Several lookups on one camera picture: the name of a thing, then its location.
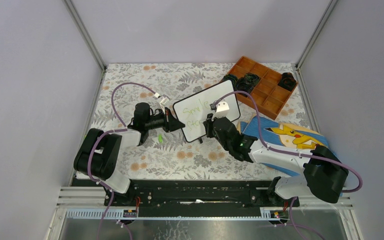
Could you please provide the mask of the blue Pikachu cloth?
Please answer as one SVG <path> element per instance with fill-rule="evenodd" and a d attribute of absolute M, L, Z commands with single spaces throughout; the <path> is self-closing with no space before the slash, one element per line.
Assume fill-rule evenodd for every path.
<path fill-rule="evenodd" d="M 239 123 L 239 130 L 242 134 L 259 138 L 261 130 L 263 140 L 277 149 L 293 150 L 314 150 L 317 146 L 328 147 L 327 139 L 316 131 L 294 125 L 291 123 L 279 123 L 261 117 L 258 127 L 257 116 L 250 122 Z M 268 160 L 261 160 L 260 163 L 269 168 L 280 171 L 289 176 L 299 176 L 303 172 L 305 158 L 293 157 L 288 154 L 278 153 L 280 159 L 275 158 L 275 152 L 269 152 Z"/>

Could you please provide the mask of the white whiteboard black frame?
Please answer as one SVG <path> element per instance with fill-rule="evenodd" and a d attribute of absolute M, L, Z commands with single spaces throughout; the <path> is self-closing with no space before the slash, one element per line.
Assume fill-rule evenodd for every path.
<path fill-rule="evenodd" d="M 191 143 L 206 135 L 203 122 L 208 114 L 214 113 L 210 105 L 233 91 L 232 82 L 223 81 L 173 104 L 177 119 L 185 124 L 181 131 L 186 142 Z"/>

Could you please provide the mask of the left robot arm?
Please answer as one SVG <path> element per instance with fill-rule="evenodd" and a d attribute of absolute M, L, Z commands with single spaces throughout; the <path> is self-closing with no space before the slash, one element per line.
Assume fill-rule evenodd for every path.
<path fill-rule="evenodd" d="M 143 145 L 150 130 L 161 128 L 168 133 L 185 126 L 173 116 L 169 108 L 157 108 L 153 111 L 148 103 L 140 102 L 135 106 L 127 129 L 105 132 L 91 128 L 76 154 L 73 168 L 116 192 L 116 199 L 122 205 L 128 206 L 134 202 L 135 192 L 129 188 L 131 180 L 116 169 L 120 149 Z"/>

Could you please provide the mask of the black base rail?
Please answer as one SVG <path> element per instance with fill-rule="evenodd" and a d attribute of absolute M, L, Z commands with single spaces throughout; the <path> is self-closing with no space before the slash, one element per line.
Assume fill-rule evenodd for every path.
<path fill-rule="evenodd" d="M 299 207 L 298 199 L 283 200 L 268 180 L 145 180 L 134 179 L 127 193 L 105 190 L 105 206 L 132 207 L 142 218 L 259 217 L 260 208 Z"/>

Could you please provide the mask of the floral tablecloth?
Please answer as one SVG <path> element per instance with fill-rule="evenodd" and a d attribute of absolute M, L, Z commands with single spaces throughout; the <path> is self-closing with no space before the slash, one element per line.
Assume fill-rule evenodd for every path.
<path fill-rule="evenodd" d="M 171 103 L 218 83 L 231 63 L 112 63 L 107 66 L 91 126 L 103 131 L 130 123 L 137 103 L 152 108 L 153 92 Z M 162 134 L 163 143 L 158 135 Z M 121 148 L 116 169 L 131 179 L 271 180 L 281 172 L 231 157 L 213 138 L 188 143 L 180 130 L 149 132 L 142 146 Z"/>

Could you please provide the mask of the orange wooden compartment tray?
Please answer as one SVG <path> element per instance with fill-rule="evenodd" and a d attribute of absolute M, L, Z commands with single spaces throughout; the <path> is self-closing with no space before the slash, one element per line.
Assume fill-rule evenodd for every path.
<path fill-rule="evenodd" d="M 268 66 L 242 56 L 223 78 L 235 90 L 248 92 L 258 111 L 275 120 L 298 85 L 291 72 L 279 73 Z"/>

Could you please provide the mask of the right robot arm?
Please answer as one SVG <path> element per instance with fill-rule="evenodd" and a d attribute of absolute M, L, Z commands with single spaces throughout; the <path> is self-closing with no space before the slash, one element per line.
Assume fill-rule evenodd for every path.
<path fill-rule="evenodd" d="M 262 144 L 257 137 L 240 133 L 226 117 L 212 114 L 203 125 L 207 137 L 215 138 L 234 159 L 262 164 L 287 175 L 275 177 L 270 183 L 266 198 L 271 205 L 309 195 L 331 204 L 338 202 L 349 170 L 326 146 L 314 141 L 305 148 L 295 143 Z"/>

